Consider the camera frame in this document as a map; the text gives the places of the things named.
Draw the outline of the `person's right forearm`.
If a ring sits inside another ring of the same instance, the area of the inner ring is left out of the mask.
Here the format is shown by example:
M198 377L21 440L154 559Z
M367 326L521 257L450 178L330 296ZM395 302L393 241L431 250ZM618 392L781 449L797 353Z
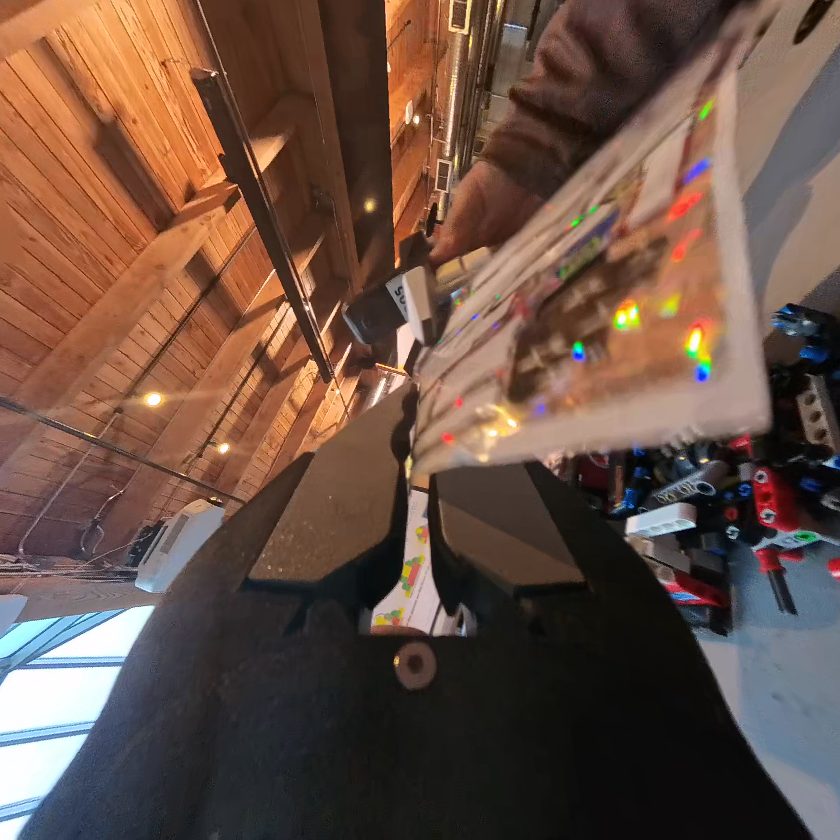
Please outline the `person's right forearm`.
M746 2L566 2L479 163L491 205L554 194Z

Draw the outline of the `printed instruction sheet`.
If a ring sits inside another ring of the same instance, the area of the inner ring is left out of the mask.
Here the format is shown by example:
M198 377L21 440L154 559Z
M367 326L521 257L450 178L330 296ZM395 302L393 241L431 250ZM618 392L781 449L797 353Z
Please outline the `printed instruction sheet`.
M428 491L410 489L406 529L398 554L401 568L396 583L374 608L371 632L411 629L430 635L442 603L432 571L432 543L428 519Z

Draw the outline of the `metal ceiling duct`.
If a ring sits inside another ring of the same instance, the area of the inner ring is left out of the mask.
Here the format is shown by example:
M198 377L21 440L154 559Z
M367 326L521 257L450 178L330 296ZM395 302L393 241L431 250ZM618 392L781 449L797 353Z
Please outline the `metal ceiling duct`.
M443 213L454 187L472 165L488 74L506 10L505 1L448 4L446 104L434 173L438 209Z

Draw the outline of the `holographic sticker sheet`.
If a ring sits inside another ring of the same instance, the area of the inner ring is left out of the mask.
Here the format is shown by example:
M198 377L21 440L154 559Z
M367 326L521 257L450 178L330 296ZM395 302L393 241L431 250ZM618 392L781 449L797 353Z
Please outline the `holographic sticker sheet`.
M418 473L769 426L734 46L680 72L467 270L416 364Z

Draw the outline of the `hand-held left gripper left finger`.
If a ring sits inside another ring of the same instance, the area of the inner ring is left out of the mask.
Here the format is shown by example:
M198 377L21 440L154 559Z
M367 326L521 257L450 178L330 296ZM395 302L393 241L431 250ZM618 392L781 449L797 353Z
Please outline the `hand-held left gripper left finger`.
M403 560L416 413L417 387L400 385L311 456L249 588L335 602L354 625L371 617Z

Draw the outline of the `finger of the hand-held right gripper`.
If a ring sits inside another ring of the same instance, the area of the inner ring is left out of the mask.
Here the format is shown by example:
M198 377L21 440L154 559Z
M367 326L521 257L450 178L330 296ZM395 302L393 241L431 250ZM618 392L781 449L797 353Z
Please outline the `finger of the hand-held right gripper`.
M422 346L434 345L438 340L434 273L425 265L415 266L404 273L402 288L406 319L415 340Z

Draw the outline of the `glass skylight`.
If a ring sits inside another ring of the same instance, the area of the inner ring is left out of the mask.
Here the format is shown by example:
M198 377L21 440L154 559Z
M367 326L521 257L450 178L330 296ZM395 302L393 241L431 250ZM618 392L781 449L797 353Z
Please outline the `glass skylight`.
M17 620L1 636L1 838L17 838L99 718L154 610Z

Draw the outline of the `red toy brick race car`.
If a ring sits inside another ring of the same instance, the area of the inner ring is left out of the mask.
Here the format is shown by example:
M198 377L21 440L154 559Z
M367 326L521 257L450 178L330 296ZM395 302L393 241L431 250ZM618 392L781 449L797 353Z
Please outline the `red toy brick race car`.
M731 557L746 550L777 609L797 614L786 566L830 545L838 578L838 316L789 303L773 328L799 353L768 368L764 434L563 458L559 474L631 544L692 627L732 627Z

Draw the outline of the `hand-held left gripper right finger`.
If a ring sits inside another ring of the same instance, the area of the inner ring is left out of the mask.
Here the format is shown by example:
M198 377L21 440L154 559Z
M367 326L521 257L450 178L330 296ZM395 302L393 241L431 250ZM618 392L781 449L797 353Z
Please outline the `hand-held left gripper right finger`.
M439 472L429 490L434 582L467 632L585 602L585 575L525 465Z

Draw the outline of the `grey desk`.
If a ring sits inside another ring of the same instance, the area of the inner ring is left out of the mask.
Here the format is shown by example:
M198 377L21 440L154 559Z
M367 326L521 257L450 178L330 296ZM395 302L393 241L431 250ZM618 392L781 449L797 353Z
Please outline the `grey desk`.
M738 74L738 166L765 349L789 302L838 314L839 2L766 2ZM745 554L728 639L700 638L730 709L814 838L838 838L838 582L817 547L786 575L799 612L778 612Z

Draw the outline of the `person's right hand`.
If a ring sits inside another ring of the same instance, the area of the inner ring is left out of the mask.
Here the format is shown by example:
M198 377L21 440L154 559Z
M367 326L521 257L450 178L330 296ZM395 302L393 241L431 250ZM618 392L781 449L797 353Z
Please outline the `person's right hand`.
M543 198L499 167L476 163L458 184L454 204L437 232L431 266L438 268L474 250L504 244L543 204Z

